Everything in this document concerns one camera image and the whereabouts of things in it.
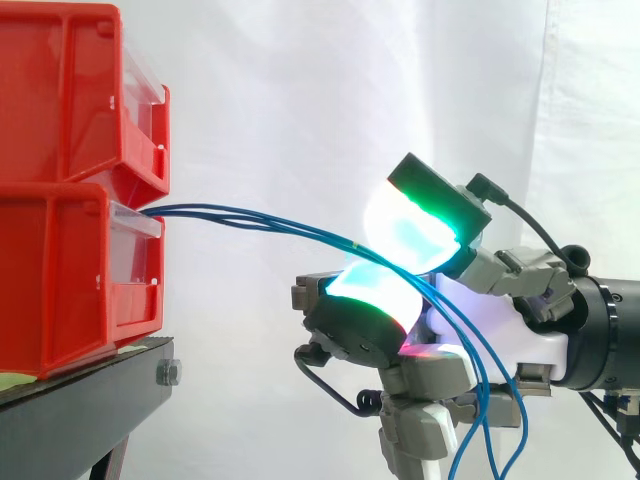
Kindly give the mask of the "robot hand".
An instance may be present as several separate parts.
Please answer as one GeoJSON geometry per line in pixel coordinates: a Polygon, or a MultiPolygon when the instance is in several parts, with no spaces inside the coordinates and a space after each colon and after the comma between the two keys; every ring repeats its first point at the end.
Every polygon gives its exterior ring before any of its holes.
{"type": "Polygon", "coordinates": [[[576,310],[579,268],[556,246],[484,249],[490,202],[511,205],[484,176],[454,186],[407,155],[365,211],[370,251],[291,290],[311,335],[294,359],[310,380],[332,359],[378,372],[381,389],[344,407],[380,420],[399,479],[454,478],[467,447],[458,424],[526,431],[524,397],[548,394],[567,371],[557,326],[576,310]]]}

